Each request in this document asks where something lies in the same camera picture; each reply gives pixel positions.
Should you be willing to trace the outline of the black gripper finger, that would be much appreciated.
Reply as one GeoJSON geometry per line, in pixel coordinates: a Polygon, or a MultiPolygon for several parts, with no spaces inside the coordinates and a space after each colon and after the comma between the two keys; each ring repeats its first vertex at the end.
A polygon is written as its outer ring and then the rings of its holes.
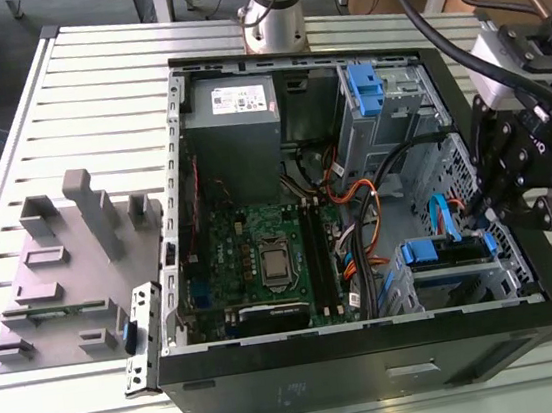
{"type": "Polygon", "coordinates": [[[552,231],[552,188],[544,196],[538,196],[530,206],[519,198],[512,203],[493,205],[491,210],[505,226],[552,231]]]}
{"type": "Polygon", "coordinates": [[[469,158],[475,168],[476,191],[467,203],[467,217],[481,217],[488,209],[506,209],[517,198],[509,152],[515,140],[509,112],[487,106],[479,94],[471,105],[469,158]]]}

